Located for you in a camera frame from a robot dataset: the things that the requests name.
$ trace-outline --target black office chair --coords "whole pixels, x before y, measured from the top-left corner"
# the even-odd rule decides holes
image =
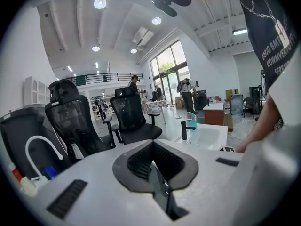
[[[251,97],[244,98],[243,101],[243,105],[245,107],[244,117],[245,117],[246,110],[252,110],[253,119],[254,119],[254,103],[255,103],[255,98],[251,98]]]
[[[110,103],[117,116],[119,126],[112,126],[118,141],[130,144],[137,141],[156,139],[162,134],[162,129],[155,126],[155,116],[159,113],[150,113],[152,125],[147,124],[142,113],[140,96],[132,87],[119,88],[115,90],[115,97]]]
[[[88,155],[115,148],[113,134],[108,117],[109,135],[99,138],[94,130],[88,99],[80,95],[70,80],[52,83],[50,103],[45,112],[52,127],[65,142],[70,160],[75,163]]]

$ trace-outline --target water bottle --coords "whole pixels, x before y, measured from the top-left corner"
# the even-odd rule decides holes
[[[228,100],[225,99],[224,102],[224,114],[230,114],[230,103]]]

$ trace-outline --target chain necklace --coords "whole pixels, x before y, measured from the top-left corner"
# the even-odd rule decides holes
[[[265,4],[267,5],[268,9],[269,9],[269,15],[266,15],[266,14],[260,14],[260,13],[256,13],[254,11],[254,8],[255,8],[255,4],[254,4],[254,0],[251,0],[251,3],[252,3],[252,9],[248,8],[245,4],[243,4],[242,2],[241,5],[247,9],[249,12],[255,14],[256,16],[259,16],[259,17],[262,17],[262,18],[271,18],[274,23],[275,23],[275,29],[281,39],[281,42],[283,44],[283,47],[286,48],[288,45],[289,45],[289,39],[288,39],[288,36],[282,26],[282,24],[280,23],[279,20],[276,20],[275,17],[273,16],[273,11],[271,10],[270,6],[269,6],[269,3],[267,0],[264,0]]]

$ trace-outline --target chair armrest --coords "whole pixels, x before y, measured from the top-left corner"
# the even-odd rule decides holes
[[[110,123],[110,121],[113,119],[113,117],[111,116],[108,116],[104,121],[103,121],[103,124],[108,124]]]
[[[159,113],[148,113],[147,115],[150,115],[150,116],[160,116]]]
[[[115,124],[115,125],[112,125],[112,131],[119,131],[119,125],[118,124]]]

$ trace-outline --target pendant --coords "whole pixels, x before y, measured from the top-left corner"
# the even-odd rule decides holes
[[[288,39],[288,36],[279,20],[276,21],[275,28],[283,44],[283,47],[286,48],[290,44],[290,40]]]

